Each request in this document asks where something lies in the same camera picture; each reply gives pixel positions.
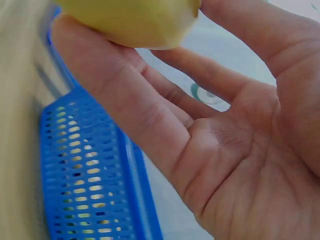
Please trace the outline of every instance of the blue plastic basket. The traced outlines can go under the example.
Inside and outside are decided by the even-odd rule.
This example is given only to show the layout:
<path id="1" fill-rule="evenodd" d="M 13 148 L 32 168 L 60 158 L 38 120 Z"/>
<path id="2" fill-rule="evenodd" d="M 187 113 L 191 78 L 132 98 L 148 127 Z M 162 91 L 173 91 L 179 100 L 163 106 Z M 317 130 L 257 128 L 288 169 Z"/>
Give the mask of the blue plastic basket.
<path id="1" fill-rule="evenodd" d="M 45 108 L 40 132 L 52 240 L 163 239 L 142 151 L 82 87 Z"/>

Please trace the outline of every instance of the finger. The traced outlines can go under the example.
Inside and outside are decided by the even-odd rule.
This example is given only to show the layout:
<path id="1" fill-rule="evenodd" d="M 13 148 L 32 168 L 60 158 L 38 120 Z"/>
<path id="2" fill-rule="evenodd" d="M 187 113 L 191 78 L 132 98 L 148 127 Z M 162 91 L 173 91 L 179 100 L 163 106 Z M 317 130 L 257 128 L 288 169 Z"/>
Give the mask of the finger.
<path id="1" fill-rule="evenodd" d="M 231 71 L 215 61 L 182 47 L 169 51 L 152 51 L 168 65 L 190 76 L 199 86 L 232 103 L 243 87 L 253 80 Z"/>
<path id="2" fill-rule="evenodd" d="M 202 0 L 201 10 L 243 40 L 267 63 L 275 77 L 313 54 L 310 43 L 319 41 L 318 23 L 264 0 Z M 303 53 L 295 50 L 298 46 L 304 49 Z"/>
<path id="3" fill-rule="evenodd" d="M 163 98 L 113 44 L 73 18 L 59 17 L 52 37 L 78 81 L 168 175 L 190 135 Z"/>
<path id="4" fill-rule="evenodd" d="M 193 119 L 209 118 L 218 113 L 212 107 L 186 94 L 180 87 L 149 66 L 138 52 L 129 47 L 116 45 L 123 56 L 149 81 L 169 102 L 184 110 Z"/>

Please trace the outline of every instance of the knuckle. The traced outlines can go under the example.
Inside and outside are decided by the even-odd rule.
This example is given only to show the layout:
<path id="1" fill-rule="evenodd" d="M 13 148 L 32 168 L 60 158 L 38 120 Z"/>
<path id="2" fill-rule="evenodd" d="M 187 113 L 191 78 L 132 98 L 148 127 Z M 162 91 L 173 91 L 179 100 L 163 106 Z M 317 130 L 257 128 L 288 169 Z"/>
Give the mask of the knuckle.
<path id="1" fill-rule="evenodd" d="M 175 84 L 174 87 L 167 93 L 165 98 L 169 102 L 178 106 L 183 101 L 185 96 L 186 93 Z"/>

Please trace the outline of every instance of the basket hole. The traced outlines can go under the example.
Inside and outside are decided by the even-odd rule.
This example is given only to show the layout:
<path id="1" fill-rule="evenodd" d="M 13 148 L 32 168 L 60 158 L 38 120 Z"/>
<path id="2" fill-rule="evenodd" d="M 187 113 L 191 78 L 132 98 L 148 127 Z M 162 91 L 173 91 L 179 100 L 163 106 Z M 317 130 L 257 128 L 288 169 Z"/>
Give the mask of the basket hole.
<path id="1" fill-rule="evenodd" d="M 81 172 L 76 172 L 72 174 L 73 177 L 80 177 L 81 176 Z"/>
<path id="2" fill-rule="evenodd" d="M 122 217 L 122 218 L 115 218 L 114 219 L 114 222 L 115 223 L 123 223 L 123 222 L 127 222 L 127 221 L 129 221 L 130 219 L 128 218 L 128 217 Z"/>
<path id="3" fill-rule="evenodd" d="M 84 146 L 84 149 L 85 149 L 85 150 L 91 150 L 92 148 L 93 148 L 92 145 L 85 145 L 85 146 Z"/>
<path id="4" fill-rule="evenodd" d="M 80 134 L 79 133 L 75 133 L 75 134 L 72 134 L 72 135 L 69 136 L 69 139 L 77 139 L 77 138 L 80 138 Z"/>
<path id="5" fill-rule="evenodd" d="M 84 233 L 84 234 L 93 234 L 94 231 L 92 229 L 85 229 L 85 230 L 82 230 L 82 233 Z"/>
<path id="6" fill-rule="evenodd" d="M 61 195 L 65 196 L 65 195 L 71 195 L 70 191 L 62 191 Z"/>
<path id="7" fill-rule="evenodd" d="M 97 221 L 96 223 L 97 223 L 97 224 L 109 224 L 110 221 L 108 221 L 108 220 L 101 220 L 101 221 Z"/>
<path id="8" fill-rule="evenodd" d="M 56 116 L 58 118 L 63 117 L 64 115 L 66 115 L 67 113 L 65 111 L 59 112 Z"/>
<path id="9" fill-rule="evenodd" d="M 111 228 L 100 228 L 100 229 L 98 229 L 98 232 L 105 234 L 105 233 L 111 233 L 112 230 L 111 230 Z"/>
<path id="10" fill-rule="evenodd" d="M 108 148 L 103 149 L 103 151 L 104 151 L 105 153 L 107 153 L 107 152 L 112 152 L 113 150 L 116 150 L 116 148 L 115 148 L 115 147 L 108 147 Z"/>
<path id="11" fill-rule="evenodd" d="M 116 214 L 126 213 L 128 210 L 126 208 L 115 209 L 113 212 Z"/>
<path id="12" fill-rule="evenodd" d="M 71 128 L 69 129 L 69 132 L 70 132 L 70 133 L 73 133 L 73 132 L 79 131 L 79 130 L 80 130 L 80 127 L 74 126 L 74 127 L 71 127 Z"/>
<path id="13" fill-rule="evenodd" d="M 73 192 L 75 194 L 83 194 L 86 192 L 86 190 L 84 188 L 77 188 L 77 189 L 73 190 Z"/>
<path id="14" fill-rule="evenodd" d="M 83 180 L 78 180 L 78 181 L 76 181 L 75 183 L 74 183 L 74 185 L 83 185 L 83 184 L 85 184 L 85 181 L 83 181 Z"/>
<path id="15" fill-rule="evenodd" d="M 90 178 L 88 179 L 88 181 L 89 181 L 90 183 L 99 182 L 99 181 L 101 181 L 101 177 L 99 177 L 99 176 L 90 177 Z"/>
<path id="16" fill-rule="evenodd" d="M 70 147 L 75 147 L 75 146 L 78 146 L 78 145 L 80 145 L 80 144 L 81 144 L 80 141 L 73 141 L 73 142 L 70 142 L 70 143 L 69 143 L 69 146 L 70 146 Z"/>
<path id="17" fill-rule="evenodd" d="M 63 145 L 63 146 L 58 147 L 58 150 L 64 150 L 64 149 L 66 149 L 66 148 L 67 148 L 67 146 L 66 146 L 66 145 Z"/>
<path id="18" fill-rule="evenodd" d="M 62 143 L 65 143 L 66 141 L 67 141 L 66 138 L 61 138 L 61 139 L 59 139 L 57 142 L 58 142 L 59 144 L 62 144 Z"/>
<path id="19" fill-rule="evenodd" d="M 72 161 L 80 161 L 82 159 L 82 157 L 81 156 L 74 156 L 71 160 Z"/>
<path id="20" fill-rule="evenodd" d="M 115 156 L 106 156 L 104 159 L 105 160 L 113 160 L 113 159 L 115 159 Z"/>
<path id="21" fill-rule="evenodd" d="M 70 151 L 71 154 L 78 154 L 78 153 L 81 153 L 81 148 L 75 148 L 75 149 L 72 149 Z"/>
<path id="22" fill-rule="evenodd" d="M 116 172 L 113 172 L 113 173 L 110 173 L 106 176 L 107 179 L 113 179 L 113 178 L 116 178 L 116 177 L 120 177 L 121 174 L 120 173 L 116 173 Z"/>
<path id="23" fill-rule="evenodd" d="M 61 131 L 58 133 L 58 136 L 61 137 L 61 136 L 65 136 L 67 135 L 67 132 L 66 131 Z"/>
<path id="24" fill-rule="evenodd" d="M 81 221 L 80 225 L 81 226 L 90 226 L 90 225 L 92 225 L 92 222 L 90 222 L 90 221 Z"/>
<path id="25" fill-rule="evenodd" d="M 89 187 L 89 190 L 90 191 L 99 191 L 102 189 L 102 186 L 101 185 L 95 185 L 95 186 L 91 186 Z"/>
<path id="26" fill-rule="evenodd" d="M 97 155 L 98 155 L 98 153 L 96 151 L 93 151 L 93 152 L 88 152 L 85 156 L 87 158 L 92 158 L 92 157 L 95 157 Z"/>
<path id="27" fill-rule="evenodd" d="M 82 169 L 82 165 L 81 164 L 77 164 L 77 165 L 74 165 L 72 168 L 73 169 Z"/>
<path id="28" fill-rule="evenodd" d="M 57 111 L 62 111 L 62 110 L 65 110 L 65 109 L 66 109 L 66 108 L 63 107 L 63 106 L 59 106 L 59 107 L 56 108 Z"/>
<path id="29" fill-rule="evenodd" d="M 73 126 L 73 125 L 76 125 L 77 122 L 76 122 L 75 120 L 72 120 L 72 121 L 70 121 L 68 124 L 69 124 L 70 126 Z"/>
<path id="30" fill-rule="evenodd" d="M 65 152 L 58 154 L 58 157 L 59 157 L 59 158 L 62 158 L 62 157 L 65 157 L 65 156 L 67 156 L 67 154 L 66 154 Z"/>
<path id="31" fill-rule="evenodd" d="M 72 199 L 68 198 L 68 199 L 64 199 L 62 202 L 64 204 L 69 204 L 69 203 L 72 203 L 73 201 L 72 201 Z"/>
<path id="32" fill-rule="evenodd" d="M 88 174 L 97 174 L 100 172 L 100 169 L 99 168 L 92 168 L 92 169 L 89 169 L 88 171 L 86 171 Z"/>
<path id="33" fill-rule="evenodd" d="M 63 183 L 63 184 L 61 184 L 61 187 L 62 188 L 69 188 L 70 184 L 69 183 Z"/>
<path id="34" fill-rule="evenodd" d="M 64 211 L 74 211 L 75 209 L 72 206 L 65 207 Z"/>
<path id="35" fill-rule="evenodd" d="M 67 121 L 67 119 L 65 118 L 60 118 L 56 121 L 57 124 L 61 124 L 61 123 L 64 123 L 65 121 Z"/>
<path id="36" fill-rule="evenodd" d="M 78 214 L 78 217 L 83 219 L 83 218 L 89 218 L 90 217 L 90 213 L 80 213 Z"/>
<path id="37" fill-rule="evenodd" d="M 58 129 L 65 129 L 66 127 L 67 127 L 67 125 L 62 124 L 62 125 L 58 126 Z"/>
<path id="38" fill-rule="evenodd" d="M 98 211 L 98 212 L 95 213 L 95 215 L 97 215 L 97 216 L 104 216 L 104 215 L 106 215 L 106 212 L 104 212 L 104 211 Z"/>
<path id="39" fill-rule="evenodd" d="M 87 201 L 87 197 L 86 196 L 79 196 L 79 197 L 76 197 L 75 200 L 77 202 L 84 202 L 84 201 Z"/>
<path id="40" fill-rule="evenodd" d="M 105 206 L 106 206 L 106 204 L 104 202 L 99 202 L 99 203 L 92 204 L 92 207 L 94 207 L 94 208 L 103 208 Z"/>
<path id="41" fill-rule="evenodd" d="M 78 205 L 78 206 L 76 206 L 76 209 L 78 209 L 78 210 L 84 210 L 84 209 L 88 209 L 88 208 L 89 208 L 88 205 Z"/>
<path id="42" fill-rule="evenodd" d="M 69 231 L 67 231 L 66 233 L 67 233 L 67 234 L 76 234 L 77 231 L 76 231 L 76 230 L 69 230 Z"/>
<path id="43" fill-rule="evenodd" d="M 96 165 L 96 164 L 99 164 L 98 160 L 91 160 L 91 161 L 86 162 L 87 166 L 92 166 L 92 165 Z"/>
<path id="44" fill-rule="evenodd" d="M 76 216 L 75 215 L 72 215 L 72 214 L 69 214 L 69 215 L 65 215 L 64 216 L 66 219 L 75 219 Z"/>
<path id="45" fill-rule="evenodd" d="M 103 199 L 104 195 L 103 194 L 93 194 L 90 197 L 91 197 L 91 199 L 96 200 L 96 199 Z"/>

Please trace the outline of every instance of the white surface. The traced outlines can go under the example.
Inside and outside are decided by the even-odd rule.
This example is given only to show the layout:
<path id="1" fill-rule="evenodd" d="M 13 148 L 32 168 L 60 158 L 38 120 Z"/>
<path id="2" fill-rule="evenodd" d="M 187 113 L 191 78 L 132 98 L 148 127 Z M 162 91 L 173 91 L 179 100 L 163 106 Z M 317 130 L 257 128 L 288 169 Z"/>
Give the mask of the white surface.
<path id="1" fill-rule="evenodd" d="M 242 41 L 203 15 L 200 16 L 194 30 L 185 39 L 183 46 L 210 57 L 237 72 L 263 82 L 275 83 L 270 71 L 255 53 Z M 152 67 L 191 95 L 193 81 L 189 77 L 164 64 L 149 51 L 141 49 L 139 52 Z M 222 111 L 226 110 L 228 105 L 223 101 L 218 101 L 213 107 Z M 212 240 L 213 237 L 198 225 L 193 214 L 150 160 L 146 160 L 146 166 L 164 239 Z"/>

